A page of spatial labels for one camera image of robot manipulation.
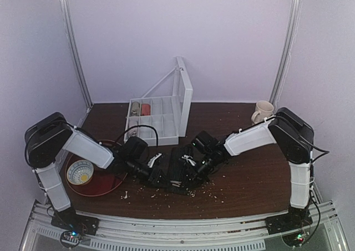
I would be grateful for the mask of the black striped underwear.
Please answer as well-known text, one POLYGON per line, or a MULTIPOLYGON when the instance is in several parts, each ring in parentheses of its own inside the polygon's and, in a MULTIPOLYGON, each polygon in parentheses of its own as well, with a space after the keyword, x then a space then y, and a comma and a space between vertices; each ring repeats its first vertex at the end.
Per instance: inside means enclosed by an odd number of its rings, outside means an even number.
POLYGON ((175 147, 169 159, 167 178, 170 184, 166 187, 168 193, 187 195, 191 189, 200 187, 205 180, 197 176, 193 163, 194 151, 191 145, 175 147))

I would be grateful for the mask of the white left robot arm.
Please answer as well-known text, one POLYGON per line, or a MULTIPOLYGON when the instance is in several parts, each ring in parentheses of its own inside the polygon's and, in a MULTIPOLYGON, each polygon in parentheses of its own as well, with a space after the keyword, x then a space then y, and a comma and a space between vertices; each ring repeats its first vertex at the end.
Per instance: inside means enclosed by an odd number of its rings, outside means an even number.
POLYGON ((159 154, 147 163, 140 162, 141 155, 148 148, 143 139, 132 136, 122 145, 105 146, 82 128, 70 124, 59 112, 28 128, 24 141, 25 161, 38 177, 54 210, 59 213, 72 208, 57 166, 57 158, 63 153, 84 159, 104 171, 125 171, 154 188, 169 185, 165 173, 156 164, 159 154))

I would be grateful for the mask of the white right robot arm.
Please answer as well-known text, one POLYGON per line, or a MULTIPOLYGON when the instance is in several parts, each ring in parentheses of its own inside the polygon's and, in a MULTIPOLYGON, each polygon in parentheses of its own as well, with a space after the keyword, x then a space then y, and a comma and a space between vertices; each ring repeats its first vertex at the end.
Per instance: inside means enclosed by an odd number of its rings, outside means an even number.
POLYGON ((314 129, 286 107, 271 117, 233 131, 221 139, 202 131, 191 142, 192 147, 202 154, 202 159, 197 160, 186 152, 178 157, 187 175, 182 185, 188 187, 203 183, 220 164, 244 153, 271 148, 276 152, 276 157, 290 167, 290 212, 305 212, 311 201, 313 164, 330 153, 316 146, 314 137, 314 129))

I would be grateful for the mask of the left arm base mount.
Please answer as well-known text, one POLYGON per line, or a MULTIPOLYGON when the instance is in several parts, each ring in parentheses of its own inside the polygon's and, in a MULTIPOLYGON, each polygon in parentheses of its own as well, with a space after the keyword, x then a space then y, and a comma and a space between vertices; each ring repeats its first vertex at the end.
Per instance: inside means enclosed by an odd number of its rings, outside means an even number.
POLYGON ((95 236, 99 219, 78 214, 73 207, 63 211, 53 210, 51 225, 64 231, 59 236, 60 244, 67 249, 76 248, 86 236, 95 236))

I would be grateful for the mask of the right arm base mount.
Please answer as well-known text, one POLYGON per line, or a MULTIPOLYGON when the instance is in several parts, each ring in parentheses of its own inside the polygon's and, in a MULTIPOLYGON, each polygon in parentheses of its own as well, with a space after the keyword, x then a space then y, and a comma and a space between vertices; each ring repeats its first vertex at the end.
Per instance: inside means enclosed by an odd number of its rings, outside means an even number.
POLYGON ((315 234, 321 219, 321 212, 316 205, 318 220, 314 230, 311 230, 313 219, 308 205, 304 209, 289 207, 288 212, 265 218, 269 235, 282 233, 282 241, 288 247, 295 249, 305 245, 315 234))

